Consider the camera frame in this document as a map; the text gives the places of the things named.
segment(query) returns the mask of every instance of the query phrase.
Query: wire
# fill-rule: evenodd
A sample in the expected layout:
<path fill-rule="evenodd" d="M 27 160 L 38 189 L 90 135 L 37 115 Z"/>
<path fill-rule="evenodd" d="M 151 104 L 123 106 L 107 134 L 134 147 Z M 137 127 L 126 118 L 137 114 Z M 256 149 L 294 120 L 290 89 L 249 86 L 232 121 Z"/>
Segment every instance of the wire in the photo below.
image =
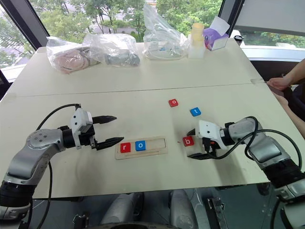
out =
<path fill-rule="evenodd" d="M 78 108 L 78 107 L 81 107 L 80 104 L 67 104 L 67 105 L 64 105 L 64 106 L 60 106 L 58 108 L 56 108 L 55 110 L 53 110 L 51 113 L 49 113 L 45 118 L 44 120 L 40 123 L 40 125 L 37 127 L 36 130 L 39 130 L 42 125 L 48 120 L 48 118 L 50 118 L 55 112 L 65 108 L 65 107 L 69 107 L 69 106 L 75 106 L 75 108 Z M 53 170 L 52 170 L 52 166 L 51 166 L 51 163 L 49 162 L 49 170 L 50 170 L 50 187 L 49 187 L 49 195 L 48 195 L 48 203 L 47 203 L 47 207 L 44 211 L 44 214 L 43 214 L 43 217 L 37 227 L 37 229 L 40 229 L 48 215 L 48 212 L 49 212 L 49 209 L 50 209 L 50 204 L 51 204 L 51 196 L 52 196 L 52 184 L 53 184 Z M 28 220 L 28 226 L 30 225 L 30 222 L 31 222 L 31 218 L 30 218 L 30 215 L 29 215 L 29 220 Z"/>
<path fill-rule="evenodd" d="M 32 220 L 32 214 L 33 214 L 33 198 L 30 198 L 30 210 L 29 210 L 29 217 L 28 217 L 28 221 L 27 221 L 27 225 L 26 228 L 28 229 L 30 226 L 30 222 Z"/>
<path fill-rule="evenodd" d="M 271 215 L 271 221 L 270 221 L 270 229 L 274 229 L 275 228 L 275 215 L 276 215 L 276 211 L 278 209 L 278 206 L 280 205 L 280 199 L 277 199 L 273 210 L 272 210 L 272 215 Z"/>
<path fill-rule="evenodd" d="M 53 184 L 53 171 L 52 171 L 52 166 L 51 163 L 49 162 L 49 169 L 50 169 L 50 187 L 49 187 L 49 196 L 48 196 L 48 203 L 47 207 L 44 211 L 43 217 L 37 227 L 37 229 L 40 229 L 48 215 L 49 209 L 50 209 L 50 204 L 51 204 L 51 196 L 52 196 L 52 184 Z"/>
<path fill-rule="evenodd" d="M 43 204 L 43 203 L 44 203 L 44 200 L 43 200 L 42 202 L 40 202 L 38 205 L 36 205 L 35 207 L 33 207 L 33 210 L 34 210 L 35 208 L 38 208 L 39 205 L 41 205 L 41 204 Z"/>
<path fill-rule="evenodd" d="M 272 196 L 273 196 L 273 191 L 274 191 L 274 188 L 272 188 L 272 187 L 270 188 L 270 187 L 271 187 L 271 185 L 269 185 L 269 187 L 268 187 L 268 190 L 271 189 L 271 191 L 270 191 L 270 193 L 269 193 L 267 208 L 269 208 L 270 201 L 271 201 L 271 198 L 272 198 Z M 266 216 L 267 216 L 267 215 L 269 216 L 268 210 L 266 210 L 266 213 L 265 213 L 265 215 L 264 215 L 261 229 L 263 229 L 263 227 L 264 227 L 264 222 L 265 222 L 265 220 L 266 220 Z"/>
<path fill-rule="evenodd" d="M 255 128 L 254 128 L 253 135 L 252 135 L 250 141 L 248 142 L 246 148 L 244 149 L 244 154 L 246 155 L 247 158 L 249 158 L 250 160 L 253 160 L 253 161 L 254 161 L 254 159 L 248 154 L 248 150 L 249 150 L 249 148 L 250 148 L 250 145 L 252 144 L 252 142 L 254 141 L 254 139 L 255 139 L 255 137 L 256 137 L 257 130 L 258 130 L 258 121 L 257 121 L 257 119 L 256 119 L 255 117 L 253 117 L 253 116 L 249 116 L 249 117 L 247 117 L 247 118 L 252 118 L 252 119 L 254 119 L 254 121 L 255 121 Z"/>
<path fill-rule="evenodd" d="M 49 114 L 44 118 L 44 120 L 40 123 L 40 125 L 37 127 L 36 130 L 39 130 L 39 129 L 42 127 L 42 125 L 46 122 L 46 120 L 47 120 L 48 118 L 50 118 L 55 112 L 57 112 L 57 111 L 59 111 L 59 110 L 65 108 L 65 107 L 69 107 L 69 106 L 80 107 L 81 105 L 80 105 L 80 104 L 67 104 L 67 105 L 60 106 L 60 107 L 56 108 L 54 111 L 52 111 L 51 113 L 49 113 Z"/>
<path fill-rule="evenodd" d="M 297 147 L 296 143 L 289 137 L 287 136 L 286 134 L 280 132 L 280 131 L 277 131 L 277 130 L 270 130 L 270 129 L 262 129 L 262 130 L 258 130 L 257 133 L 261 133 L 261 132 L 272 132 L 272 133 L 276 133 L 276 134 L 279 134 L 283 137 L 285 137 L 286 139 L 288 139 L 291 144 L 294 146 L 295 150 L 296 150 L 296 153 L 297 153 L 297 156 L 298 156 L 298 166 L 300 169 L 302 169 L 302 155 L 301 155 L 301 152 L 300 152 L 300 149 Z M 221 156 L 214 156 L 212 155 L 211 153 L 207 152 L 207 154 L 213 158 L 213 159 L 223 159 L 225 158 L 226 156 L 228 156 L 230 153 L 233 152 L 233 150 L 235 150 L 245 139 L 247 139 L 248 137 L 250 137 L 251 135 L 253 135 L 254 132 L 252 133 L 249 133 L 247 134 L 246 136 L 244 136 L 242 139 L 240 139 L 231 149 L 229 149 L 224 155 L 221 155 Z"/>
<path fill-rule="evenodd" d="M 285 137 L 286 139 L 288 139 L 291 144 L 294 146 L 297 156 L 298 156 L 298 166 L 300 169 L 302 169 L 302 155 L 301 152 L 299 150 L 299 148 L 297 147 L 296 143 L 286 134 L 277 131 L 277 130 L 270 130 L 270 129 L 262 129 L 262 130 L 257 130 L 256 133 L 261 133 L 261 132 L 272 132 L 272 133 L 276 133 L 279 134 L 283 137 Z M 213 158 L 213 159 L 222 159 L 225 158 L 226 156 L 228 156 L 230 153 L 233 152 L 234 149 L 236 149 L 236 147 L 238 147 L 246 138 L 250 137 L 250 136 L 256 136 L 256 134 L 254 135 L 255 131 L 252 133 L 247 134 L 245 137 L 243 137 L 242 139 L 240 139 L 231 149 L 229 149 L 228 152 L 226 152 L 224 155 L 222 156 L 213 156 L 212 154 L 210 154 L 209 152 L 207 152 L 207 154 Z M 276 211 L 278 209 L 278 206 L 280 204 L 280 199 L 278 199 L 274 205 L 273 211 L 272 211 L 272 215 L 271 215 L 271 222 L 270 222 L 270 229 L 274 229 L 274 224 L 275 224 L 275 215 L 276 215 Z"/>
<path fill-rule="evenodd" d="M 195 195 L 195 192 L 196 192 L 196 189 L 194 188 L 194 191 L 193 191 L 193 194 L 192 194 L 192 197 L 190 198 L 190 200 L 193 199 L 194 195 Z"/>

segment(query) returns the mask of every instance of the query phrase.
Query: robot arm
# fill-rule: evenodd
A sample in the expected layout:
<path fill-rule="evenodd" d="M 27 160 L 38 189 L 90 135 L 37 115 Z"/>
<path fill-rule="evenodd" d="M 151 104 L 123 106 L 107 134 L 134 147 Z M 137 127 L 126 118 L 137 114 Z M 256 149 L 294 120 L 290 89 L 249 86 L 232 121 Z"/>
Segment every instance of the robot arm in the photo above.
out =
<path fill-rule="evenodd" d="M 98 143 L 94 137 L 93 124 L 115 119 L 113 116 L 92 117 L 90 112 L 78 108 L 71 118 L 71 129 L 62 126 L 30 134 L 23 149 L 12 159 L 0 187 L 0 220 L 20 220 L 26 216 L 35 188 L 56 153 L 87 145 L 100 150 L 122 141 L 123 137 L 114 137 Z"/>
<path fill-rule="evenodd" d="M 199 121 L 198 127 L 188 135 L 196 135 L 203 140 L 205 151 L 209 154 L 194 154 L 194 159 L 209 159 L 216 149 L 227 149 L 255 130 L 255 119 L 248 117 L 237 123 L 227 123 L 221 128 L 207 121 Z M 248 144 L 251 138 L 244 140 Z M 305 225 L 305 174 L 293 162 L 280 144 L 264 132 L 259 132 L 249 147 L 249 154 L 263 170 L 275 187 L 275 194 L 286 203 L 282 220 L 287 228 Z"/>

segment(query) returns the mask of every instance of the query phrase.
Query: person's hand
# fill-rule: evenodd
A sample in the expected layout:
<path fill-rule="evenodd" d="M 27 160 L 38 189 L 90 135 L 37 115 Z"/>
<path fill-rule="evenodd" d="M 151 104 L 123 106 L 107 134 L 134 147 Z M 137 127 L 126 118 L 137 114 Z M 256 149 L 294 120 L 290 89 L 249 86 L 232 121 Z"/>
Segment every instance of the person's hand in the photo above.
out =
<path fill-rule="evenodd" d="M 278 102 L 282 105 L 282 107 L 285 108 L 288 106 L 288 101 L 284 97 L 282 97 L 278 94 L 275 94 L 275 93 L 273 93 L 273 95 L 277 98 Z"/>
<path fill-rule="evenodd" d="M 291 83 L 291 80 L 284 76 L 283 78 L 279 77 L 279 78 L 271 78 L 267 84 L 269 86 L 272 86 L 280 91 L 284 90 L 285 88 L 289 87 Z"/>

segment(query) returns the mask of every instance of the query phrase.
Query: plastic bag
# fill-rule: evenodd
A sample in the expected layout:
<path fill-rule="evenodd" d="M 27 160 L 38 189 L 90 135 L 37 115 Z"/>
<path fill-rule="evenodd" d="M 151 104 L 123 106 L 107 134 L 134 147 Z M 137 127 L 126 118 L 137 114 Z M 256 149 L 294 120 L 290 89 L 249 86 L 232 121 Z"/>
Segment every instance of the plastic bag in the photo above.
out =
<path fill-rule="evenodd" d="M 189 40 L 169 25 L 147 3 L 144 4 L 144 52 L 149 59 L 177 60 L 187 55 Z"/>
<path fill-rule="evenodd" d="M 48 59 L 52 67 L 62 73 L 69 74 L 98 63 L 88 57 L 89 47 L 83 47 L 81 44 L 68 42 L 58 37 L 47 38 Z"/>
<path fill-rule="evenodd" d="M 140 63 L 136 40 L 128 34 L 87 34 L 83 46 L 90 48 L 88 56 L 101 63 L 137 66 Z"/>

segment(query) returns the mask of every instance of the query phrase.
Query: purple box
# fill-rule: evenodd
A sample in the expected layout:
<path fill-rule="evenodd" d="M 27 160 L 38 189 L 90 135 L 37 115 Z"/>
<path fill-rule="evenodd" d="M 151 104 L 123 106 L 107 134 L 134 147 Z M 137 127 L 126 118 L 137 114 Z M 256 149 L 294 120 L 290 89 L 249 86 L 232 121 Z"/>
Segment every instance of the purple box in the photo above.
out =
<path fill-rule="evenodd" d="M 228 34 L 225 33 L 221 36 L 216 30 L 211 28 L 203 30 L 203 36 L 205 46 L 211 51 L 223 48 L 229 38 Z"/>

